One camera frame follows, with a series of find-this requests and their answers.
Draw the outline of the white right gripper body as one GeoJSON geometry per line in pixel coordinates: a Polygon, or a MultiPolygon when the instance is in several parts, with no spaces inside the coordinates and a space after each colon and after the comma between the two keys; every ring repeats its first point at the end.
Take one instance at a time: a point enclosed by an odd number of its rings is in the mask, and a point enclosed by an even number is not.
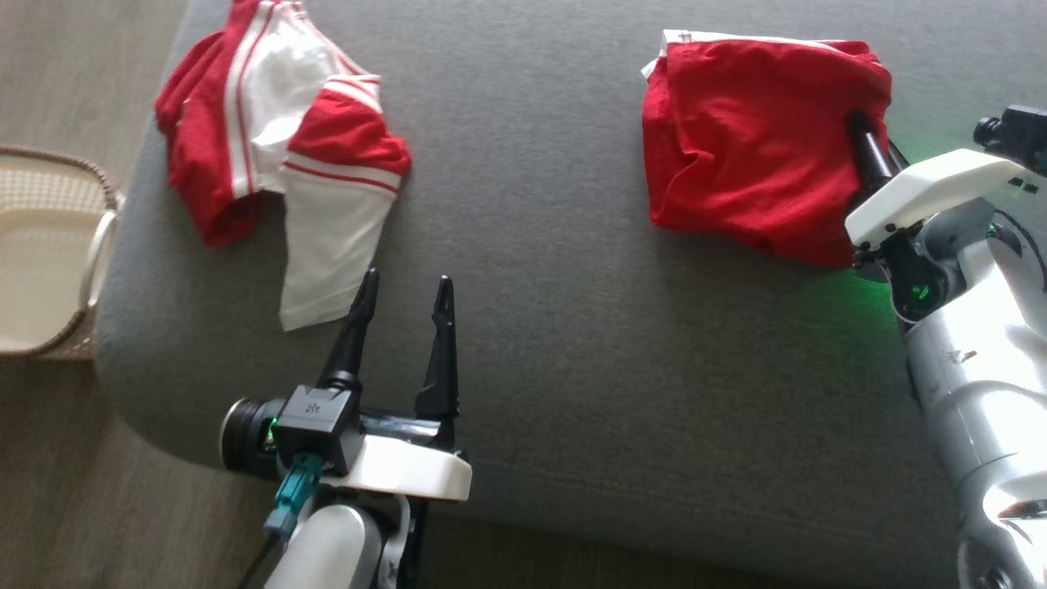
{"type": "Polygon", "coordinates": [[[1028,175],[1028,169],[1006,158],[953,150],[900,171],[847,216],[845,230],[854,246],[879,246],[893,232],[1028,175]]]}

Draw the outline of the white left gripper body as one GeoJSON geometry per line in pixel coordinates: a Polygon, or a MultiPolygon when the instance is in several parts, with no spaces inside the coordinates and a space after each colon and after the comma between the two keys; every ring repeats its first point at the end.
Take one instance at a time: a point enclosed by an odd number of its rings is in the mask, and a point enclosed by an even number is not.
{"type": "Polygon", "coordinates": [[[363,416],[362,450],[344,477],[350,491],[431,501],[468,501],[474,470],[455,447],[451,421],[363,416]]]}

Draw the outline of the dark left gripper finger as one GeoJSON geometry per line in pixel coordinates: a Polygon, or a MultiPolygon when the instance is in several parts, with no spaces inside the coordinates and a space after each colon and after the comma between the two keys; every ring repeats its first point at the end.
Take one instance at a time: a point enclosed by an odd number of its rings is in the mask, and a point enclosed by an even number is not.
{"type": "Polygon", "coordinates": [[[459,417],[459,365],[456,365],[455,285],[442,276],[431,313],[435,341],[421,391],[416,395],[415,414],[438,422],[435,447],[455,447],[459,417]]]}
{"type": "Polygon", "coordinates": [[[321,370],[318,387],[326,390],[360,390],[359,373],[371,320],[376,313],[380,272],[369,268],[356,297],[348,310],[343,327],[321,370]]]}

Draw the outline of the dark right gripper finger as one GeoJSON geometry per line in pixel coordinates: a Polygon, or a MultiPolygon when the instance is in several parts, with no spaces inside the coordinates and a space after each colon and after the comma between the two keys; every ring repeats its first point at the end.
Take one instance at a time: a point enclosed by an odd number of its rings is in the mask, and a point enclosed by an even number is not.
{"type": "Polygon", "coordinates": [[[900,171],[909,167],[909,161],[893,142],[887,142],[886,149],[879,146],[874,126],[863,111],[849,115],[849,141],[860,197],[871,197],[900,171]]]}

